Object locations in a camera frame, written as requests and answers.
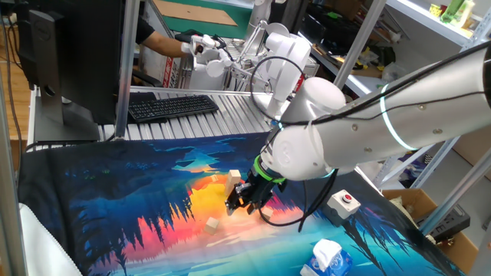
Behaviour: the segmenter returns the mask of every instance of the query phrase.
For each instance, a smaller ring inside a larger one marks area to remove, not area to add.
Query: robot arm
[[[357,118],[372,118],[392,107],[407,105],[383,113],[373,120],[342,119],[311,127],[285,128],[273,143],[275,168],[287,179],[314,179],[334,168],[353,168],[358,163],[386,159],[490,125],[491,109],[487,98],[491,96],[491,70],[487,65],[490,54],[489,49],[471,54],[405,87],[394,96],[383,97],[367,109],[352,115]],[[378,93],[406,78],[382,88]],[[313,98],[325,90],[306,88],[309,91],[302,92]],[[482,93],[464,97],[475,92]],[[376,96],[377,92],[373,92],[333,114],[349,110]],[[304,141],[304,148],[289,146],[289,143],[294,142],[292,137]],[[306,159],[298,158],[297,155],[306,156]]]
[[[309,78],[282,115],[282,121],[312,122],[368,104],[347,117],[307,126],[284,126],[270,134],[248,174],[245,186],[227,199],[229,213],[249,205],[249,214],[271,197],[271,179],[307,180],[333,169],[351,171],[358,163],[386,159],[398,153],[438,143],[491,124],[491,47],[481,47],[396,93],[373,101],[413,75],[348,105],[330,82]]]

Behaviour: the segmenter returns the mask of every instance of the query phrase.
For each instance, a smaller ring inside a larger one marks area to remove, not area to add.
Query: black keyboard
[[[130,103],[129,112],[137,123],[161,118],[217,111],[218,107],[204,95],[178,97],[164,100],[148,100]]]

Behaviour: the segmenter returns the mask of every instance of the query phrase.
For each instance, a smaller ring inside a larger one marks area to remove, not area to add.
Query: green bottle
[[[440,21],[443,23],[450,23],[455,16],[455,14],[459,11],[460,6],[463,4],[464,0],[452,0],[447,10],[440,17]]]

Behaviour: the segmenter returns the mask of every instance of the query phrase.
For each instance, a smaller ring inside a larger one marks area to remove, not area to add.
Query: white glove
[[[183,43],[181,44],[181,51],[182,51],[183,53],[186,53],[186,54],[193,54],[193,50],[194,50],[194,49],[191,49],[191,44],[186,43],[186,42],[183,42]]]

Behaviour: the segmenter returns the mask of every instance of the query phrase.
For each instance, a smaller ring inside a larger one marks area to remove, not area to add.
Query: monitor stand
[[[63,17],[30,11],[32,42],[38,65],[39,90],[35,107],[35,142],[88,142],[99,140],[90,111],[61,101],[57,29]]]
[[[61,104],[63,123],[48,117],[41,97],[36,97],[34,140],[39,143],[95,142],[100,139],[99,128],[92,113],[75,103]]]

